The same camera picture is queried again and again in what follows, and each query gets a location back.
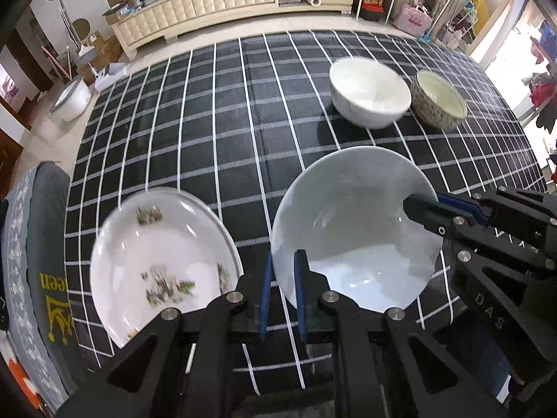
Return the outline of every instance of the metal screw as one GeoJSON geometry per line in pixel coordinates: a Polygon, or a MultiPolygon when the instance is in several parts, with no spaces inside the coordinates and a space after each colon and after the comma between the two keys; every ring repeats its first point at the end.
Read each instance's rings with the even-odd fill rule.
{"type": "Polygon", "coordinates": [[[335,303],[335,301],[339,300],[340,295],[335,291],[327,291],[323,292],[322,297],[327,303],[335,303]]]}
{"type": "Polygon", "coordinates": [[[174,320],[178,317],[179,314],[180,311],[178,311],[176,308],[166,308],[163,309],[160,317],[162,317],[164,320],[174,320]]]}
{"type": "Polygon", "coordinates": [[[240,303],[243,300],[243,293],[239,291],[232,291],[226,295],[226,299],[230,303],[240,303]]]}
{"type": "Polygon", "coordinates": [[[458,253],[458,259],[462,262],[468,262],[470,261],[470,259],[472,259],[472,255],[470,254],[470,251],[466,251],[465,249],[463,249],[458,253]]]}
{"type": "Polygon", "coordinates": [[[392,320],[402,320],[405,318],[405,311],[400,308],[390,308],[386,315],[390,317],[392,320]]]}

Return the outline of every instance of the table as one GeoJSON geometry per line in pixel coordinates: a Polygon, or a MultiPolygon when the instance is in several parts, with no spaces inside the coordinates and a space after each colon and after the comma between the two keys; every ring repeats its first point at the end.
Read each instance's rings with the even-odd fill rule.
{"type": "MultiPolygon", "coordinates": [[[[89,261],[118,203],[158,186],[194,194],[224,222],[247,272],[264,265],[269,229],[293,180],[324,155],[359,145],[401,153],[439,192],[545,191],[520,124],[483,71],[463,54],[415,40],[348,31],[242,38],[154,64],[104,91],[77,156],[65,229],[69,301],[89,369],[117,350],[95,312],[89,261]],[[350,124],[331,103],[328,78],[330,64],[348,55],[377,58],[408,83],[419,69],[441,74],[466,100],[469,118],[451,133],[412,111],[382,130],[350,124]]],[[[428,287],[407,309],[426,330],[465,308],[448,286],[449,270],[441,252],[428,287]]],[[[235,350],[236,395],[332,379],[330,347],[303,345],[295,310],[278,287],[271,290],[267,339],[235,350]]]]}

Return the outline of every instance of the floor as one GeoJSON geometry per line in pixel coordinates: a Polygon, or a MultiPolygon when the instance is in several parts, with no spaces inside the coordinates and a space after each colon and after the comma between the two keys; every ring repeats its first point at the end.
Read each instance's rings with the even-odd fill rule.
{"type": "MultiPolygon", "coordinates": [[[[238,37],[307,29],[360,30],[411,37],[391,25],[364,20],[357,22],[355,17],[350,15],[319,13],[260,16],[202,28],[180,36],[172,44],[166,44],[162,38],[157,39],[138,50],[137,57],[128,65],[127,70],[128,74],[134,73],[190,49],[238,37]]],[[[60,167],[72,176],[81,138],[98,94],[93,95],[85,112],[75,120],[55,122],[50,115],[50,108],[62,88],[61,82],[55,84],[35,108],[31,116],[32,128],[22,140],[23,153],[16,166],[12,185],[27,171],[45,160],[58,162],[60,167]]]]}

